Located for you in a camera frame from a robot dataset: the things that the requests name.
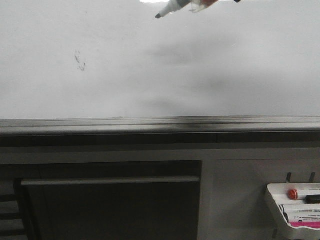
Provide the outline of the pink eraser box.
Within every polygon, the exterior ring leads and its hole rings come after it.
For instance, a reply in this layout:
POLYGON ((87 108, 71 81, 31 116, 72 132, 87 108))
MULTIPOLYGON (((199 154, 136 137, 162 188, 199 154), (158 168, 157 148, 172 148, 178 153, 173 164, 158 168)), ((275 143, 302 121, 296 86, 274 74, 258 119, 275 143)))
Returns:
POLYGON ((320 228, 319 221, 298 221, 298 222, 290 222, 289 224, 294 228, 299 228, 299 227, 311 228, 311 229, 320 228))

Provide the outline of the dark cabinet panel with rail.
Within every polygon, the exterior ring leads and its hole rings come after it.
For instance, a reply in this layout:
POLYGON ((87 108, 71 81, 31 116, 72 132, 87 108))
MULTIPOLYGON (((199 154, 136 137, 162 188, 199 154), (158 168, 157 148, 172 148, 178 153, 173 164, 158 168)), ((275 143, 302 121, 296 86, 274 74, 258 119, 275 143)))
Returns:
POLYGON ((48 164, 21 189, 42 240, 195 240, 199 161, 48 164))

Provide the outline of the white whiteboard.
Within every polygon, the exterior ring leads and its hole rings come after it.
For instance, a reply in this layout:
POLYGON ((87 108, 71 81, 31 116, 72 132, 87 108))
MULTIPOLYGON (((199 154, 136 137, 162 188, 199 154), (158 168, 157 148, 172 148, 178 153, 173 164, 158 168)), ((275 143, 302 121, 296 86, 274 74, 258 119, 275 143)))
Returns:
POLYGON ((320 113, 320 3, 3 0, 0 117, 320 113))

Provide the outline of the white wall-mounted marker holder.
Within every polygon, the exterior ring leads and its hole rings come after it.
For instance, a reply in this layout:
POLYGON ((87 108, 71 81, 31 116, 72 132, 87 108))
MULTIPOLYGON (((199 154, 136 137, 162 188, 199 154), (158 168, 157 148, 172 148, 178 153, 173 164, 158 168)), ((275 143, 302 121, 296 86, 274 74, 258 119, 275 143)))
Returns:
POLYGON ((291 189, 320 189, 319 183, 270 183, 266 187, 265 200, 271 211, 280 235, 288 240, 318 240, 320 229, 292 227, 290 222, 319 222, 320 213, 283 213, 278 205, 303 205, 304 200, 290 200, 291 189))

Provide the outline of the red capped marker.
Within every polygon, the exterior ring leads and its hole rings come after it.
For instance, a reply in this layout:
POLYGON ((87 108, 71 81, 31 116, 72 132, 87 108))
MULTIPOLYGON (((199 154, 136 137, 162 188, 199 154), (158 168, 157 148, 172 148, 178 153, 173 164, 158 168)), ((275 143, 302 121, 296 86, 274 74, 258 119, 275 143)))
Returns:
POLYGON ((297 201, 297 200, 304 200, 306 196, 313 196, 319 195, 320 189, 290 189, 287 191, 287 196, 290 200, 297 201))

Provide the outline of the black capped marker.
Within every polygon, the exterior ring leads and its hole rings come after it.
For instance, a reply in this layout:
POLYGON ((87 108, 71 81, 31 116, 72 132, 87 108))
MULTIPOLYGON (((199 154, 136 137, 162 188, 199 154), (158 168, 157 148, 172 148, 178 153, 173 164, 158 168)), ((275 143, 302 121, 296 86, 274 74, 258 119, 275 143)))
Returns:
POLYGON ((320 195, 307 195, 305 201, 307 204, 320 204, 320 195))

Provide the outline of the white marker with black band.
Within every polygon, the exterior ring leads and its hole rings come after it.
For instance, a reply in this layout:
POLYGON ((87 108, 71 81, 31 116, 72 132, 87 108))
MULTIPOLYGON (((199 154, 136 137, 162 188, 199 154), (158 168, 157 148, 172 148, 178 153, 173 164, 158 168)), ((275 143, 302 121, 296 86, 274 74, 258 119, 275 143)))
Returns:
POLYGON ((283 213, 319 213, 319 204, 279 204, 278 207, 283 213))

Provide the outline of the white taped whiteboard marker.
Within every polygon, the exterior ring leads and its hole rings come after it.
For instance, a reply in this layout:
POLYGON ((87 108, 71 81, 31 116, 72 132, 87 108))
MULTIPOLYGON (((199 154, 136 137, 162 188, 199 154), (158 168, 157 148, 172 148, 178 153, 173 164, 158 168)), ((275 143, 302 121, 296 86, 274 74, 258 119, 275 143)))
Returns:
POLYGON ((217 3, 218 0, 170 0, 166 7, 164 7, 156 16, 156 19, 164 18, 168 14, 177 12, 182 10, 188 5, 191 5, 191 12, 192 13, 198 13, 201 12, 215 3, 217 3))

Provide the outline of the grey aluminium whiteboard tray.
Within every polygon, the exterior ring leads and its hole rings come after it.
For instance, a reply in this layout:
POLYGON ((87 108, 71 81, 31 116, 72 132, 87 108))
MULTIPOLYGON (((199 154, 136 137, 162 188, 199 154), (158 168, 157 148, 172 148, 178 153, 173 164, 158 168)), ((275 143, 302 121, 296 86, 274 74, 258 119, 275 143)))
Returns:
POLYGON ((319 116, 311 115, 5 119, 0 122, 0 135, 2 137, 229 132, 306 132, 318 131, 319 129, 319 116))

